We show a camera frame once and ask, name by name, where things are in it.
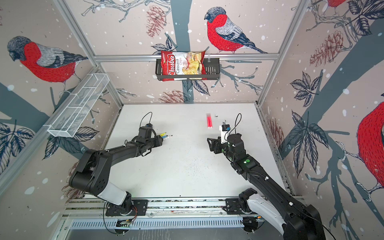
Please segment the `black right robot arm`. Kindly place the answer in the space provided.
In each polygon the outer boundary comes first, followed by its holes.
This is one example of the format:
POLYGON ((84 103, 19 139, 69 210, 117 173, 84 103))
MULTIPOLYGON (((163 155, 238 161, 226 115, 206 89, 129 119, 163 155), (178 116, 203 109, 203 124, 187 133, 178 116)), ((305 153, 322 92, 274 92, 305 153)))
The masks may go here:
POLYGON ((324 240, 324 226, 318 210, 305 206, 279 186, 261 164, 247 154, 241 134, 208 138, 210 151, 224 154, 237 174, 250 182, 249 188, 239 194, 241 211, 256 213, 271 224, 285 240, 324 240))

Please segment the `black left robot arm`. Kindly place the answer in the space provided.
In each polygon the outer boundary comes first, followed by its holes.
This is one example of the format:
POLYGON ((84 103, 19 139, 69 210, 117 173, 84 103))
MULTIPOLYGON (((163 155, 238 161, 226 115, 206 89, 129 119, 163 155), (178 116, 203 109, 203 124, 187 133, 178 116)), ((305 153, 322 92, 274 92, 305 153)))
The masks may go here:
POLYGON ((146 156, 163 145, 163 137, 125 142, 109 150, 87 150, 79 160, 69 180, 69 186, 102 199, 129 213, 133 209, 132 195, 110 181, 111 168, 128 159, 146 156))

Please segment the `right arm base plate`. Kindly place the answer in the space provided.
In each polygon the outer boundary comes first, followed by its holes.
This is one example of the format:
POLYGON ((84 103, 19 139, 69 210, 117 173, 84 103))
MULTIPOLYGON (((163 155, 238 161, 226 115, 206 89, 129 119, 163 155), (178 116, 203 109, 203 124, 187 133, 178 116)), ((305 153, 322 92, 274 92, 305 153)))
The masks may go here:
POLYGON ((225 199, 225 205, 222 208, 228 215, 253 215, 256 216, 257 213, 245 211, 241 207, 238 198, 227 198, 225 199))

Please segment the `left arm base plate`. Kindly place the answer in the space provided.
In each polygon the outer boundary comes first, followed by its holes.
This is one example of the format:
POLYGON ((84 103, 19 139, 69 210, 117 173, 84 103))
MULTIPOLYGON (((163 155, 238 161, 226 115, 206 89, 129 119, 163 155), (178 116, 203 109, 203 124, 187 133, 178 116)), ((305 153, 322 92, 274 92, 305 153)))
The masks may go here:
POLYGON ((145 216, 148 200, 130 200, 118 206, 107 203, 105 215, 107 217, 123 217, 123 216, 145 216))

